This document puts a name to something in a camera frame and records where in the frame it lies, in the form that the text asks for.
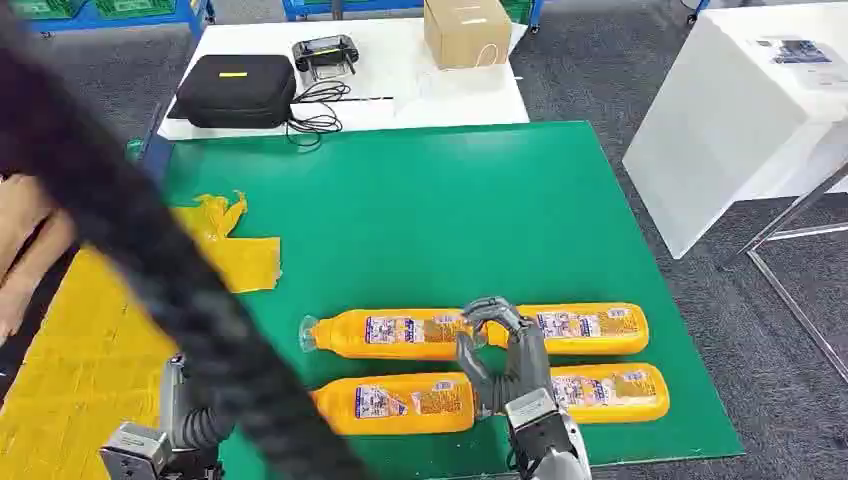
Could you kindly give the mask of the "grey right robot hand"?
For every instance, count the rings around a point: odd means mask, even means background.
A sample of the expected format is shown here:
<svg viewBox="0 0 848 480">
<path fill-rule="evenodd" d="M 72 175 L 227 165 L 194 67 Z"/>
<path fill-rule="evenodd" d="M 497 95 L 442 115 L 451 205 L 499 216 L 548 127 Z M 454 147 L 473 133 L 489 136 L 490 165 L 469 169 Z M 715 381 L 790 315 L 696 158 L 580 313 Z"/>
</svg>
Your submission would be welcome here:
<svg viewBox="0 0 848 480">
<path fill-rule="evenodd" d="M 540 327 L 502 297 L 467 304 L 462 315 L 478 332 L 494 322 L 508 334 L 504 371 L 493 374 L 475 351 L 469 334 L 456 335 L 456 360 L 475 391 L 482 415 L 502 414 L 505 405 L 536 389 L 552 390 L 550 362 Z"/>
</svg>

